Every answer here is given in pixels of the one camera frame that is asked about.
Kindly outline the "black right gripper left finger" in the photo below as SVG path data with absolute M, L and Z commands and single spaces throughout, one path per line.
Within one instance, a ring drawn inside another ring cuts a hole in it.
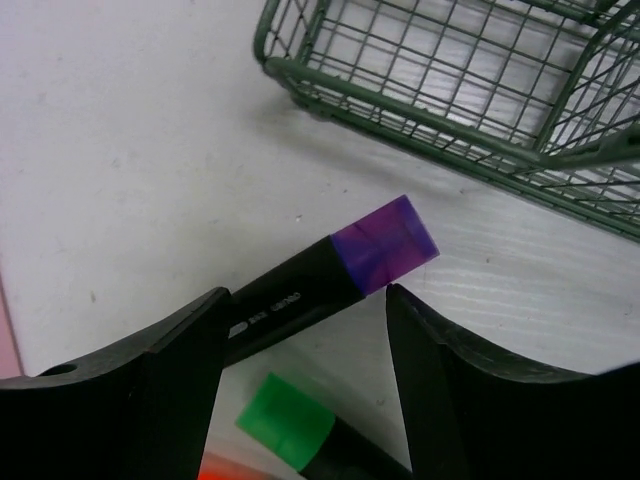
M 230 306 L 215 288 L 97 351 L 2 380 L 2 478 L 197 478 Z

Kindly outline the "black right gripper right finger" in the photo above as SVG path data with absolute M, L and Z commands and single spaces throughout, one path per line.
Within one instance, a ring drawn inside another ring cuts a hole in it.
M 639 367 L 598 374 L 509 351 L 406 288 L 386 319 L 417 479 L 635 479 Z

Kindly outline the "orange capped black highlighter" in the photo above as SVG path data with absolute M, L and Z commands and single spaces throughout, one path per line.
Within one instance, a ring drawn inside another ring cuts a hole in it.
M 264 473 L 225 457 L 205 452 L 198 473 L 198 480 L 261 480 Z

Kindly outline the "green capped black highlighter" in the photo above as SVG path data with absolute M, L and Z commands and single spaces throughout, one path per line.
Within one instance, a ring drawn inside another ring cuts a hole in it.
M 270 373 L 236 426 L 305 479 L 410 479 L 412 473 L 360 432 Z

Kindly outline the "purple capped black highlighter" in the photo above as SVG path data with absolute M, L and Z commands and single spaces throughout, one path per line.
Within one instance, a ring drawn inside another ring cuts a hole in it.
M 224 365 L 234 365 L 386 288 L 439 255 L 402 195 L 233 293 Z

